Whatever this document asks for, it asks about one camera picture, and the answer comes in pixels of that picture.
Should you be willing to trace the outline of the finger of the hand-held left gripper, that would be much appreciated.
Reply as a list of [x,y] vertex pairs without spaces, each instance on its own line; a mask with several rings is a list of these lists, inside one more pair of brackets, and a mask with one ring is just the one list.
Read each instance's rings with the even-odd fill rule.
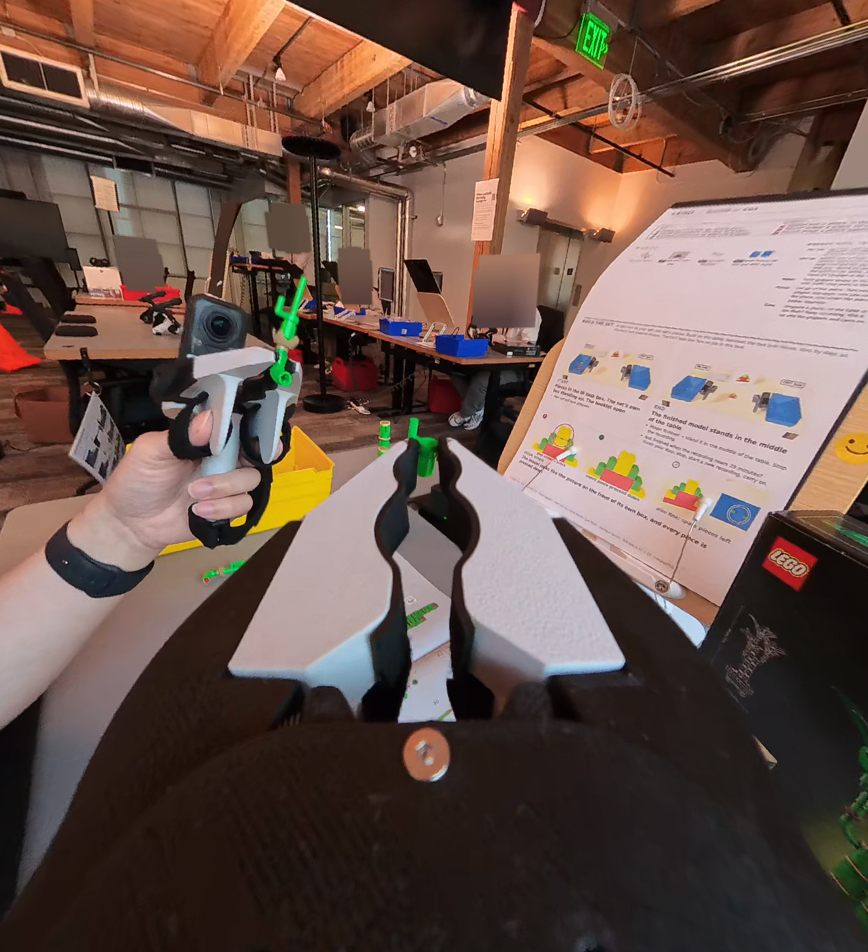
[[301,363],[286,363],[284,369],[273,365],[262,375],[260,448],[290,448],[292,418],[297,410],[302,375]]
[[187,360],[194,380],[213,375],[244,380],[267,371],[276,362],[276,357],[276,352],[271,349],[249,347],[191,356]]

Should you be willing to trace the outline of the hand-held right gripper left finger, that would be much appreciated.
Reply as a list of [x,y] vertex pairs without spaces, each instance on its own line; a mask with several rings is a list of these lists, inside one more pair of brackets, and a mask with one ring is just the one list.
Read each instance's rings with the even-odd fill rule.
[[390,448],[300,523],[229,660],[236,677],[330,686],[398,718],[411,668],[402,573],[416,441]]

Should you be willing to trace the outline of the green lego bamboo stem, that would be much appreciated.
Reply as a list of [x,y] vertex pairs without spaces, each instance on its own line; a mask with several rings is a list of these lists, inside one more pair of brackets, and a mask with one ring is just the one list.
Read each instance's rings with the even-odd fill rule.
[[294,365],[289,365],[289,351],[294,347],[291,341],[297,337],[297,326],[299,323],[298,312],[303,303],[307,287],[307,279],[304,275],[297,279],[296,292],[291,303],[286,304],[285,295],[277,298],[273,307],[274,317],[281,320],[281,326],[278,334],[280,337],[274,337],[274,346],[276,358],[270,368],[270,375],[277,387],[290,387],[294,379]]

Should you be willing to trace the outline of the small green lego cup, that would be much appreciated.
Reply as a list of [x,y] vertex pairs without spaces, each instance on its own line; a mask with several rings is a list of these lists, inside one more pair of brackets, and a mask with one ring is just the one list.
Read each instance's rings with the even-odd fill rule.
[[416,475],[418,478],[429,478],[433,476],[438,461],[440,441],[435,437],[420,436],[418,431],[419,420],[411,417],[408,422],[408,441],[417,445]]

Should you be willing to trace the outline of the person's left forearm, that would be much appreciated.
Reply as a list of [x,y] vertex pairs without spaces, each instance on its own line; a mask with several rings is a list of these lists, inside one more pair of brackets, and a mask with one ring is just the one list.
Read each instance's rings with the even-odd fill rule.
[[47,690],[127,594],[92,599],[72,589],[44,549],[0,577],[0,730]]

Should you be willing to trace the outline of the black lego box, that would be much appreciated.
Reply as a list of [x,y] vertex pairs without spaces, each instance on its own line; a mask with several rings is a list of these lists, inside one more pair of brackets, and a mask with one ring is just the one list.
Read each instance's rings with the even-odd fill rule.
[[868,932],[868,526],[769,515],[700,650]]

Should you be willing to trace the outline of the black and white device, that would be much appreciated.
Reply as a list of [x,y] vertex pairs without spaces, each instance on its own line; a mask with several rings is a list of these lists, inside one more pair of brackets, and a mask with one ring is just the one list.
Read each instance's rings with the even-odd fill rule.
[[142,323],[151,328],[156,336],[178,336],[181,322],[175,309],[181,306],[179,292],[172,288],[156,289],[143,294],[140,301],[146,308],[140,315]]

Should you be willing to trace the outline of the wooden desk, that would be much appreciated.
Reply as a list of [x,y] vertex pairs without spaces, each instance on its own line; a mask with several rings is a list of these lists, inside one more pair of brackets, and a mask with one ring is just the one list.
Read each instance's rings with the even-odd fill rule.
[[140,320],[142,310],[143,303],[91,300],[79,305],[77,313],[94,317],[95,336],[61,337],[56,332],[45,343],[44,359],[59,363],[66,380],[72,434],[83,419],[83,387],[101,385],[108,367],[136,373],[177,357],[178,338],[153,334]]

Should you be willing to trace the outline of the white instruction booklet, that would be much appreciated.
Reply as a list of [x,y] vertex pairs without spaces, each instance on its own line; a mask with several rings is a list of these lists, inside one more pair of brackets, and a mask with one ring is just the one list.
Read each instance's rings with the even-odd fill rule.
[[400,555],[411,669],[405,685],[400,722],[456,720],[447,691],[452,678],[451,600]]

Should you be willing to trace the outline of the black wrist band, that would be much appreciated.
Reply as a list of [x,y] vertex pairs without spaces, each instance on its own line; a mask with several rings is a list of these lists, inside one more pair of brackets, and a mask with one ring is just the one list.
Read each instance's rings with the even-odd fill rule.
[[155,561],[134,570],[100,562],[74,545],[64,523],[47,541],[47,565],[72,589],[92,599],[108,599],[132,591],[152,571]]

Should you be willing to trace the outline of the ceiling vent grille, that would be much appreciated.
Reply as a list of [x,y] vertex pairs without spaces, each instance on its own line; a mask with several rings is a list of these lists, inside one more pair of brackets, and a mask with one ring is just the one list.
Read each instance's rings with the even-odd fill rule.
[[7,88],[55,103],[90,107],[83,72],[38,54],[0,44],[0,81]]

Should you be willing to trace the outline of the white instruction sheet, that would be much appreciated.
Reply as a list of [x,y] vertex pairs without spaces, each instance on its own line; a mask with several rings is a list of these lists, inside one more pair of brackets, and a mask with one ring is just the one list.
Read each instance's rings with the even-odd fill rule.
[[868,380],[868,188],[666,210],[603,272],[506,471],[721,604]]

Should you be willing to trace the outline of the dark panel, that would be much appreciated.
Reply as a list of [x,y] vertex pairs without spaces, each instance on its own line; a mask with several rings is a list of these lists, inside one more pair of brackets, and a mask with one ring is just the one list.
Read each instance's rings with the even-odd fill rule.
[[298,6],[492,99],[512,1],[299,1]]

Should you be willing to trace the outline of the silver air duct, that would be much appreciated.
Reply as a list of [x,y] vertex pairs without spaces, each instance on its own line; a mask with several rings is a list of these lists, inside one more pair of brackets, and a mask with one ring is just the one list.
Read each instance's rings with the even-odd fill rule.
[[490,102],[490,97],[455,80],[432,81],[376,108],[367,124],[352,134],[349,146],[365,151],[418,140],[487,108]]

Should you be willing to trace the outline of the wooden support post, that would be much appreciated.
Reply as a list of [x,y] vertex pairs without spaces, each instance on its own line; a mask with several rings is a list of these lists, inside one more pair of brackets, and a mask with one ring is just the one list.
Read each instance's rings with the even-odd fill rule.
[[502,251],[510,187],[518,146],[523,93],[531,61],[532,37],[537,13],[532,2],[513,2],[504,59],[501,96],[490,106],[481,181],[496,181],[495,214],[489,238],[475,241],[472,278],[464,327],[473,316],[474,284],[480,259]]

